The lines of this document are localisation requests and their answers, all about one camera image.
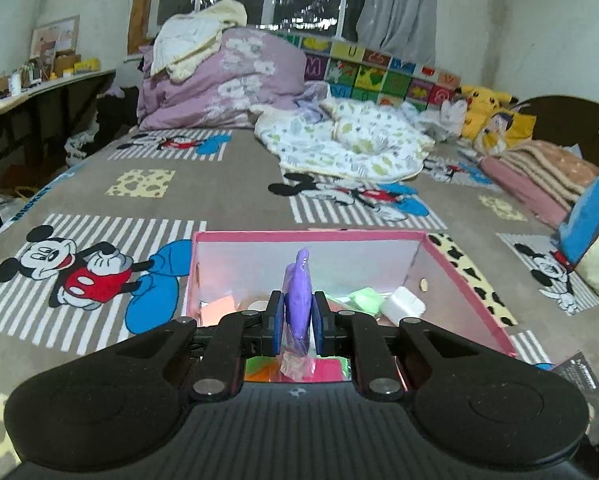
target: dark brown headboard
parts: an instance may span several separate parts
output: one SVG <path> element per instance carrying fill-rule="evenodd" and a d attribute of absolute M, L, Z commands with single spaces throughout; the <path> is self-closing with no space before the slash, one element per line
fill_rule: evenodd
<path fill-rule="evenodd" d="M 579 144 L 583 158 L 599 166 L 599 103 L 579 97 L 548 95 L 516 106 L 537 116 L 533 139 L 558 146 Z"/>

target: white blanket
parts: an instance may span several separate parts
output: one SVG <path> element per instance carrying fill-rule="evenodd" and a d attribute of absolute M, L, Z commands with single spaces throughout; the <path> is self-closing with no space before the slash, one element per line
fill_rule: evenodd
<path fill-rule="evenodd" d="M 390 184 L 422 171 L 435 145 L 391 106 L 334 98 L 320 105 L 330 120 L 316 124 L 268 105 L 251 108 L 261 113 L 256 137 L 285 170 Z"/>
<path fill-rule="evenodd" d="M 187 80 L 202 61 L 220 50 L 222 31 L 246 27 L 246 20 L 246 9 L 235 0 L 222 0 L 200 12 L 170 17 L 155 39 L 150 75 L 167 70 L 172 81 Z"/>

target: mickey mouse bed sheet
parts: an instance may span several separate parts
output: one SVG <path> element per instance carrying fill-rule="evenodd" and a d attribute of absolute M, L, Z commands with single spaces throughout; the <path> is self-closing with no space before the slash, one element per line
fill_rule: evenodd
<path fill-rule="evenodd" d="M 557 364 L 583 351 L 599 379 L 599 298 L 555 253 L 550 230 L 449 146 L 424 168 L 371 186 L 280 170 L 246 130 L 133 130 L 0 232 L 0 399 L 180 316 L 201 230 L 428 231 L 519 358 Z"/>

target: purple quilt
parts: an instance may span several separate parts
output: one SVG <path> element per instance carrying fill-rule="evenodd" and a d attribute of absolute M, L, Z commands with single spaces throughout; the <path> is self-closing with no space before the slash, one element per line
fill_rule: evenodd
<path fill-rule="evenodd" d="M 171 82 L 165 72 L 151 78 L 153 47 L 143 47 L 142 53 L 141 130 L 252 128 L 256 118 L 249 118 L 250 106 L 268 104 L 291 110 L 297 108 L 293 98 L 305 91 L 305 54 L 281 38 L 252 28 L 226 30 L 219 52 L 181 84 Z"/>

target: ribbed black surface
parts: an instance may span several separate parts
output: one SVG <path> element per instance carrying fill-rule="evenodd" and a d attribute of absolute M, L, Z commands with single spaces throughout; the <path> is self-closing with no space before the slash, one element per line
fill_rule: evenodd
<path fill-rule="evenodd" d="M 399 405 L 366 400 L 351 383 L 246 383 L 232 400 L 195 408 L 177 436 L 141 462 L 91 474 L 25 464 L 9 480 L 374 478 L 587 477 L 568 463 L 533 472 L 494 472 L 467 465 L 425 440 Z"/>

